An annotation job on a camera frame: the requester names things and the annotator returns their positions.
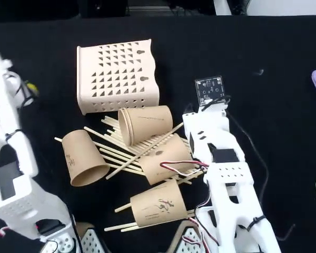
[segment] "white plastic part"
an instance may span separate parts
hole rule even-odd
[[[73,238],[68,234],[64,233],[56,238],[58,241],[58,248],[57,250],[60,253],[69,253],[74,248],[74,240]]]
[[[77,47],[77,102],[83,115],[155,106],[151,40]]]
[[[88,229],[81,240],[84,253],[105,253],[94,229]]]
[[[213,0],[215,14],[217,16],[228,16],[232,15],[231,9],[228,5],[227,0]]]
[[[206,232],[205,240],[212,253],[248,252],[246,250],[258,252],[258,245],[262,252],[279,253],[281,251],[278,242],[266,218],[255,223],[249,231],[238,227],[242,225],[248,228],[254,218],[263,216],[263,212],[244,153],[236,138],[229,132],[225,107],[223,103],[214,104],[205,111],[183,115],[185,135],[193,158],[209,164],[204,182],[210,187],[212,206],[199,208],[197,217],[218,240],[220,246]],[[233,149],[238,162],[213,162],[208,144],[217,149]],[[230,196],[236,196],[239,203],[233,203]],[[214,211],[216,227],[208,214],[210,210]]]
[[[194,230],[194,228],[187,228],[185,233],[183,234],[184,236],[194,240],[194,241],[201,241],[200,237]],[[188,244],[187,242],[183,241],[182,239],[180,240],[180,243],[176,249],[176,253],[202,253],[203,251],[203,246],[200,248],[199,245],[195,244]]]
[[[56,219],[71,228],[71,220],[66,205],[59,197],[44,191],[28,175],[13,179],[15,196],[6,200],[0,194],[0,219],[4,220],[10,229],[31,239],[39,238],[35,223],[42,219]]]

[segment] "black cable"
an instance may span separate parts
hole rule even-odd
[[[288,229],[288,231],[287,231],[287,233],[285,234],[284,237],[276,236],[276,239],[277,239],[278,241],[286,241],[286,240],[289,238],[291,232],[293,231],[293,229],[294,229],[295,227],[296,227],[296,224],[291,225],[291,227]]]
[[[228,110],[226,110],[227,112],[227,115],[231,118],[231,120],[234,122],[234,124],[239,128],[239,130],[244,134],[246,135],[246,137],[248,138],[256,156],[258,157],[258,159],[260,160],[262,166],[264,167],[264,170],[265,170],[265,179],[264,179],[264,182],[262,184],[262,187],[261,187],[261,190],[260,190],[260,193],[259,193],[259,203],[260,203],[260,206],[262,208],[262,203],[263,203],[263,196],[264,196],[264,192],[265,192],[265,189],[267,187],[267,184],[268,184],[268,179],[269,179],[269,169],[268,169],[268,166],[266,164],[266,162],[263,160],[262,156],[260,155],[258,149],[256,148],[256,146],[254,145],[254,142],[252,140],[252,138],[249,136],[249,134],[245,131],[245,129],[238,123],[238,121],[229,113]]]
[[[47,241],[51,241],[51,242],[54,242],[56,243],[56,248],[54,249],[54,251],[52,253],[55,253],[58,249],[58,242],[57,241],[53,241],[53,240],[47,240]]]
[[[225,104],[228,104],[230,101],[231,101],[231,96],[229,95],[225,95],[225,96],[222,96],[221,98],[216,98],[216,99],[213,99],[211,102],[209,102],[208,104],[206,104],[204,106],[203,109],[201,109],[201,111],[205,111],[208,107],[210,107],[211,105],[213,104],[219,104],[221,103],[222,101],[225,101]]]
[[[74,221],[74,216],[73,214],[69,211],[69,208],[67,207],[67,210],[69,212],[69,216],[70,216],[70,221],[72,222],[72,227],[74,229],[74,233],[75,233],[75,236],[76,236],[76,239],[77,239],[77,244],[80,248],[80,251],[81,253],[83,253],[83,247],[82,247],[82,244],[81,244],[81,240],[80,240],[80,237],[78,236],[78,233],[77,233],[77,230],[76,230],[76,225],[75,225],[75,221]]]
[[[210,190],[210,187],[209,187],[208,185],[206,185],[206,186],[207,186],[207,188],[208,188],[208,190],[209,190],[209,193],[208,193],[208,195],[207,195],[207,198],[206,198],[202,203],[200,203],[199,205],[197,205],[197,206],[195,207],[195,209],[194,209],[194,217],[195,217],[196,220],[199,222],[200,226],[206,231],[206,233],[207,233],[208,235],[210,235],[209,231],[206,229],[206,227],[205,227],[204,225],[202,225],[200,219],[198,219],[198,217],[197,217],[197,215],[196,215],[196,210],[197,210],[199,207],[202,207],[202,206],[207,202],[207,200],[211,197],[211,190]],[[215,241],[215,243],[219,246],[219,242],[218,242],[216,239],[214,239],[214,241]]]
[[[267,184],[268,184],[268,179],[269,179],[269,169],[268,169],[268,166],[266,164],[266,162],[263,160],[262,156],[260,155],[259,151],[257,150],[256,146],[254,145],[254,142],[252,140],[252,138],[249,136],[249,134],[245,131],[245,129],[238,123],[238,121],[229,113],[228,110],[226,110],[227,112],[227,115],[231,118],[231,120],[234,122],[234,124],[240,129],[241,132],[243,132],[244,135],[247,136],[249,142],[251,143],[251,146],[256,154],[256,156],[259,158],[260,162],[262,163],[264,169],[265,169],[265,179],[264,179],[264,182],[263,182],[263,185],[261,187],[261,190],[260,190],[260,193],[259,193],[259,203],[260,203],[260,206],[262,208],[262,202],[263,202],[263,196],[264,196],[264,192],[265,192],[265,189],[267,187]],[[287,233],[285,234],[284,237],[278,237],[278,236],[275,236],[276,239],[278,241],[286,241],[291,232],[293,231],[293,229],[296,227],[296,224],[292,224],[291,227],[288,229]]]

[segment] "black fabric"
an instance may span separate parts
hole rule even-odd
[[[82,116],[76,101],[76,47],[152,39],[160,104],[175,124],[189,103],[197,105],[194,80],[221,75],[229,110],[251,135],[269,165],[264,214],[278,236],[296,223],[282,252],[316,252],[316,17],[111,18],[30,24],[0,24],[0,51],[24,79],[39,87],[39,101],[22,113],[39,175],[36,181],[58,195],[78,221],[97,227],[112,252],[166,251],[179,221],[136,231],[104,232],[133,222],[131,210],[116,207],[150,186],[144,177],[120,172],[106,181],[71,187],[60,143],[54,136],[91,127],[105,132],[98,113]],[[260,191],[264,170],[248,139],[234,126]],[[202,178],[181,185],[187,209],[206,197]],[[38,252],[41,243],[13,232],[0,252]]]

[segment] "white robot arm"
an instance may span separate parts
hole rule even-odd
[[[11,66],[0,56],[0,150],[10,145],[17,156],[16,162],[0,167],[0,219],[29,239],[56,242],[54,252],[81,252],[67,206],[32,178],[38,168],[17,111],[31,103],[32,97],[19,76],[8,71]]]
[[[229,132],[228,107],[220,77],[196,80],[198,113],[183,114],[185,135],[193,158],[209,165],[204,182],[211,207],[196,210],[211,253],[281,252],[271,224],[264,216],[254,189],[254,180],[236,138]],[[216,225],[210,219],[214,211]]]

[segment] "screw hole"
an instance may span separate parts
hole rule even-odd
[[[146,81],[146,80],[148,80],[148,79],[149,79],[149,78],[146,77],[146,76],[141,76],[141,78],[140,78],[141,81]]]

